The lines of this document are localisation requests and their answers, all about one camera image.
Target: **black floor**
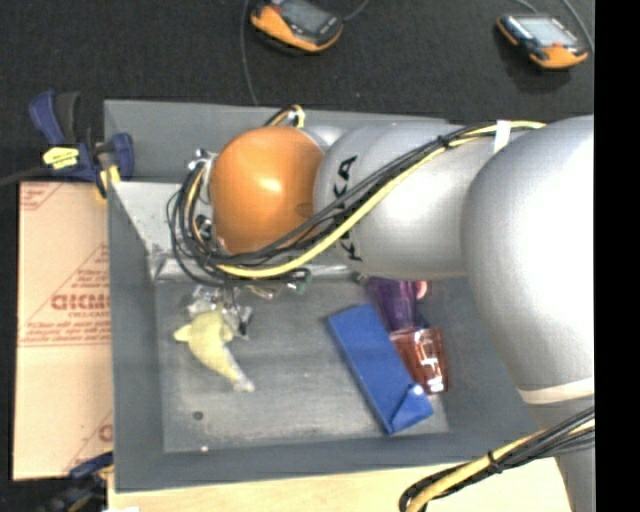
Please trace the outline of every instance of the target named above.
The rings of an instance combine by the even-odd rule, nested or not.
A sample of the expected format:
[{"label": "black floor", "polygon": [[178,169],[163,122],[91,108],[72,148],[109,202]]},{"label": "black floor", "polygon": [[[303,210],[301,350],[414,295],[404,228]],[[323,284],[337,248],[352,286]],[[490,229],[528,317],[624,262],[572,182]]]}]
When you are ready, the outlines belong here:
[{"label": "black floor", "polygon": [[[361,0],[317,0],[342,14]],[[530,0],[595,41],[595,0]],[[82,94],[78,128],[102,133],[105,98],[412,113],[455,123],[594,113],[595,57],[542,73],[495,30],[514,0],[372,0],[319,56],[263,46],[243,0],[0,3],[0,177],[38,164],[27,113],[41,91]],[[572,12],[581,18],[577,22]],[[246,60],[243,65],[243,45]],[[0,189],[0,512],[35,510],[64,482],[9,482],[16,323],[16,192]]]}]

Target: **yellow plastic object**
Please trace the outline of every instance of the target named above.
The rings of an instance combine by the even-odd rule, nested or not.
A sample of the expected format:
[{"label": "yellow plastic object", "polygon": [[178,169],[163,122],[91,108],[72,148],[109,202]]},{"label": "yellow plastic object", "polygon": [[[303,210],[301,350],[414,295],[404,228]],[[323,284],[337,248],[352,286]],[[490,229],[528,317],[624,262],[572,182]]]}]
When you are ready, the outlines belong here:
[{"label": "yellow plastic object", "polygon": [[191,323],[175,331],[173,337],[176,341],[188,343],[193,355],[205,366],[229,379],[236,391],[255,389],[225,346],[233,339],[233,330],[219,309],[198,314]]},{"label": "yellow plastic object", "polygon": [[80,152],[75,148],[54,147],[42,155],[42,160],[57,171],[76,165],[79,154]]}]

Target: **white cable tie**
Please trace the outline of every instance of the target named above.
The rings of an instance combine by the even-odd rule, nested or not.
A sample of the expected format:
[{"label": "white cable tie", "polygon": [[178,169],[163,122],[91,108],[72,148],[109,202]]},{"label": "white cable tie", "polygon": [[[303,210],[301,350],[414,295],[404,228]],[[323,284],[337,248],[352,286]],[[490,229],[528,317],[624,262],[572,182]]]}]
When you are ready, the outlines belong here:
[{"label": "white cable tie", "polygon": [[496,135],[493,140],[493,154],[509,144],[509,137],[511,136],[511,123],[509,121],[499,120],[496,123]]}]

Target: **pale yellow toy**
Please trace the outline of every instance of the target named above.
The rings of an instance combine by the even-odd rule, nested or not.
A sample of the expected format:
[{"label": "pale yellow toy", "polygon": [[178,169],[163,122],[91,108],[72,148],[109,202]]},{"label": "pale yellow toy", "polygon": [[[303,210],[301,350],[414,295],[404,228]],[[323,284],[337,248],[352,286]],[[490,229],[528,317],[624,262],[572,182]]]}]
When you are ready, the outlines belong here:
[{"label": "pale yellow toy", "polygon": [[205,366],[229,379],[235,391],[253,391],[253,383],[226,347],[233,336],[233,330],[219,309],[198,313],[191,323],[173,333],[176,341],[189,344],[193,355]]}]

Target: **device screen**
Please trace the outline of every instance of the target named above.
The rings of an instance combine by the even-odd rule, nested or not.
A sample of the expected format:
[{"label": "device screen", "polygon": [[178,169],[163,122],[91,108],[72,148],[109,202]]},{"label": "device screen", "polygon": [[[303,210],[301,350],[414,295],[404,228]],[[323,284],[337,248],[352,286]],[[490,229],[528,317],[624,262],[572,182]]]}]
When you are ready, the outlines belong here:
[{"label": "device screen", "polygon": [[516,22],[535,37],[541,46],[552,46],[554,43],[571,46],[576,43],[575,39],[550,18],[516,18]]},{"label": "device screen", "polygon": [[304,0],[288,0],[282,2],[280,8],[283,17],[309,32],[318,32],[331,18],[325,11]]}]

